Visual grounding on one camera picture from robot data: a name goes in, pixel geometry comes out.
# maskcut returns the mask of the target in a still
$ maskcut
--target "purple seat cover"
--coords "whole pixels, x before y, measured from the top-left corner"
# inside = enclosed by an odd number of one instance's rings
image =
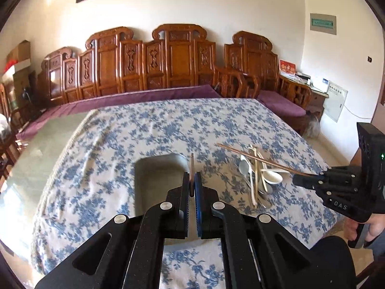
[[[303,108],[282,97],[275,91],[261,90],[258,100],[279,117],[301,117],[306,115],[306,111]]]
[[[133,104],[140,102],[162,101],[162,100],[180,100],[180,99],[199,99],[199,98],[220,98],[210,85],[171,88],[148,91],[127,92],[106,97],[93,98],[72,102],[47,110],[34,122],[31,122],[27,128],[16,137],[19,140],[30,140],[37,134],[48,120],[59,118],[61,116],[88,112],[101,107]]]

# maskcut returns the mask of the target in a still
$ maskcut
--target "metal rivet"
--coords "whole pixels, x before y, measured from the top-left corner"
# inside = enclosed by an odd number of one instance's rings
[[[163,210],[169,210],[170,208],[173,207],[173,204],[170,203],[170,202],[163,202],[161,205],[160,205],[160,208],[163,209]]]
[[[271,217],[270,217],[270,215],[262,214],[262,215],[259,217],[259,221],[260,221],[261,223],[267,224],[267,223],[270,223],[270,222],[271,222]]]
[[[116,215],[115,218],[114,218],[114,222],[117,223],[117,224],[122,224],[126,221],[126,216],[120,214],[120,215]]]
[[[222,202],[214,202],[212,207],[215,208],[216,210],[222,210],[225,208],[225,204]]]

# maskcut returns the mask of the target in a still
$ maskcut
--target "person's arm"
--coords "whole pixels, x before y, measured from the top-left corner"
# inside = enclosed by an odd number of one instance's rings
[[[371,224],[368,235],[365,238],[365,241],[370,242],[385,230],[385,214],[372,214],[366,223]],[[356,240],[358,226],[359,223],[350,218],[346,218],[344,225],[345,238],[351,241]]]

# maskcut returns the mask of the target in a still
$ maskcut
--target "blue floral pattern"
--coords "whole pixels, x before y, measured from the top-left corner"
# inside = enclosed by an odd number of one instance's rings
[[[35,217],[32,263],[46,274],[114,215],[135,216],[134,164],[143,157],[194,153],[205,186],[240,212],[271,214],[306,246],[312,247],[335,223],[314,192],[284,180],[269,196],[273,207],[255,208],[241,175],[230,168],[236,154],[225,143],[247,151],[256,145],[265,157],[301,170],[327,168],[320,155],[281,119],[256,100],[169,100],[92,111],[53,171],[44,206]],[[224,288],[218,240],[165,247],[161,288]]]

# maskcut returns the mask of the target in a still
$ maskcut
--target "cardboard box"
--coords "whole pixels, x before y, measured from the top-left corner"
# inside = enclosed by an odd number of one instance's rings
[[[7,56],[6,61],[9,62],[12,59],[18,60],[18,62],[25,61],[31,58],[31,43],[27,40],[19,43]]]

